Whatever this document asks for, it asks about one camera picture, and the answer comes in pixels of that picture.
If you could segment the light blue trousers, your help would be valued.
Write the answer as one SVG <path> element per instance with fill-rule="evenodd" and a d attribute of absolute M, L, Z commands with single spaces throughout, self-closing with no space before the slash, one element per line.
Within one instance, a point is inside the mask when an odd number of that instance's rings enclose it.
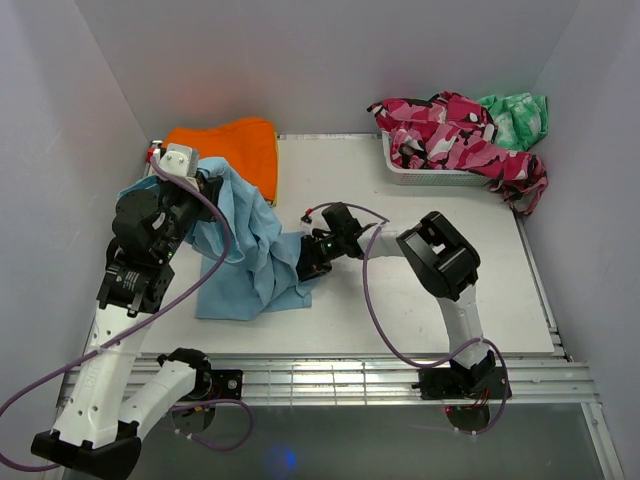
<path fill-rule="evenodd" d="M 226 159 L 204 158 L 198 171 L 223 179 L 218 209 L 228 221 L 231 247 L 218 270 L 197 289 L 195 317 L 249 321 L 263 312 L 309 307 L 315 283 L 301 283 L 296 273 L 303 234 L 283 232 L 257 187 Z"/>

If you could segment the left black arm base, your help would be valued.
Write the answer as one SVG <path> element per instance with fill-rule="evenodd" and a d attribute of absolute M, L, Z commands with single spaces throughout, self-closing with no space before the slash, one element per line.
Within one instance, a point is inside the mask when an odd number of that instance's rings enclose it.
<path fill-rule="evenodd" d="M 180 398 L 182 402 L 214 399 L 240 400 L 244 372 L 240 369 L 198 370 L 194 389 Z"/>

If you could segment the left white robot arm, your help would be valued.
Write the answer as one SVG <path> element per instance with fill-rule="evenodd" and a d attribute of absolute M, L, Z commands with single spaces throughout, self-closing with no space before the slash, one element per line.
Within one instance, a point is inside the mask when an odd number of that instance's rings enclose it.
<path fill-rule="evenodd" d="M 215 222 L 211 211 L 223 185 L 197 174 L 190 189 L 161 180 L 135 188 L 116 203 L 114 237 L 97 294 L 90 359 L 81 366 L 67 405 L 50 430 L 35 435 L 32 454 L 100 479 L 125 479 L 142 442 L 176 402 L 201 399 L 212 387 L 204 354 L 178 349 L 160 371 L 125 398 L 132 368 L 174 277 L 170 266 L 195 224 Z"/>

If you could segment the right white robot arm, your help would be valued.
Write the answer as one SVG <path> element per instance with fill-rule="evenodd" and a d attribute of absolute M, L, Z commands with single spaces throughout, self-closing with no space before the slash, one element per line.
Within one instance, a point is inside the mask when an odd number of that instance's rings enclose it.
<path fill-rule="evenodd" d="M 328 202 L 317 208 L 326 223 L 314 227 L 301 239 L 296 266 L 298 279 L 306 282 L 331 272 L 332 262 L 346 256 L 362 262 L 364 297 L 374 326 L 387 348 L 404 363 L 421 370 L 447 363 L 454 390 L 474 397 L 488 384 L 488 375 L 500 357 L 484 336 L 476 302 L 480 256 L 470 242 L 440 212 L 432 211 L 417 224 L 398 229 L 380 214 L 363 225 L 344 202 Z M 427 364 L 402 354 L 384 333 L 374 311 L 368 281 L 372 259 L 405 259 L 421 286 L 440 308 L 449 340 L 449 354 Z"/>

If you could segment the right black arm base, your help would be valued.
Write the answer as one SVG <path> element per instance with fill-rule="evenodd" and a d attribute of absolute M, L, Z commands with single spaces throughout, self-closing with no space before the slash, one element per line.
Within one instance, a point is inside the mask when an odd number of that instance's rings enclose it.
<path fill-rule="evenodd" d="M 476 383 L 469 382 L 450 368 L 422 369 L 412 385 L 423 400 L 510 399 L 512 390 L 506 385 L 502 368 L 496 368 Z"/>

